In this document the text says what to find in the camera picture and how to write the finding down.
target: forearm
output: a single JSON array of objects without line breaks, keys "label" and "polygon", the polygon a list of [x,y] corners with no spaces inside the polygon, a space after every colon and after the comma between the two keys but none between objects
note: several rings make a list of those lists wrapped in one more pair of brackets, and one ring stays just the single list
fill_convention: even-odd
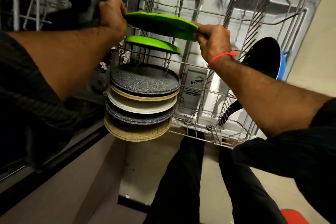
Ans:
[{"label": "forearm", "polygon": [[45,80],[65,100],[84,83],[120,34],[108,27],[82,31],[8,32],[30,54]]},{"label": "forearm", "polygon": [[267,136],[308,128],[331,97],[274,80],[231,61],[227,55],[211,64],[226,82],[252,120]]}]

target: hand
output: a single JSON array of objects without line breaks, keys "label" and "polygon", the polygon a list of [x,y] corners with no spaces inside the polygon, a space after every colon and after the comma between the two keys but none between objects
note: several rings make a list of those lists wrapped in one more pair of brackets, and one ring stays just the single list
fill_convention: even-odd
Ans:
[{"label": "hand", "polygon": [[115,34],[120,35],[120,40],[126,34],[127,22],[124,15],[127,9],[122,0],[107,0],[99,3],[100,26],[111,28]]},{"label": "hand", "polygon": [[[193,23],[198,26],[196,39],[201,48],[202,57],[207,63],[218,54],[232,51],[228,29],[225,29],[222,25]],[[226,56],[232,59],[230,55],[224,55],[223,57],[227,58]]]}]

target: white plate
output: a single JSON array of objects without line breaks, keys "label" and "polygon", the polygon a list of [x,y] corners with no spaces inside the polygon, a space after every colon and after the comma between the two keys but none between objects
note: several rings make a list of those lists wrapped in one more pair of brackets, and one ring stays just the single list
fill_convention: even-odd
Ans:
[{"label": "white plate", "polygon": [[148,102],[148,101],[134,100],[126,98],[116,93],[114,90],[111,89],[111,87],[108,88],[107,96],[115,106],[128,112],[143,113],[143,114],[166,111],[169,108],[172,108],[177,101],[177,96],[162,101]]}]

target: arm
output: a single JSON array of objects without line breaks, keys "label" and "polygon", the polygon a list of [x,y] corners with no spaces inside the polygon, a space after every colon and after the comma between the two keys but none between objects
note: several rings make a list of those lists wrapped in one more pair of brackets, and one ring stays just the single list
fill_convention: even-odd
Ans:
[{"label": "arm", "polygon": [[106,52],[126,34],[121,0],[101,2],[100,27],[82,31],[8,32],[30,54],[43,77],[65,100],[90,77]]},{"label": "arm", "polygon": [[[231,51],[230,31],[220,25],[201,25],[197,36],[202,56],[209,62]],[[229,55],[211,68],[231,88],[237,99],[267,137],[288,130],[308,128],[317,111],[331,97],[274,80],[243,66]]]}]

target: red object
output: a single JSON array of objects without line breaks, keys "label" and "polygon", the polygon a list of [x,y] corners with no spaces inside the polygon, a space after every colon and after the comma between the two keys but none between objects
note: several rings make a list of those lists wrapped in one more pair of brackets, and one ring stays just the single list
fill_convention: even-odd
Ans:
[{"label": "red object", "polygon": [[292,209],[282,209],[282,215],[287,220],[288,224],[309,224],[301,213]]},{"label": "red object", "polygon": [[231,55],[232,57],[234,57],[234,56],[237,56],[238,52],[224,52],[224,53],[218,54],[218,55],[215,56],[212,60],[210,60],[208,66],[210,66],[210,64],[211,64],[215,59],[219,58],[220,56],[226,55],[226,54]]}]

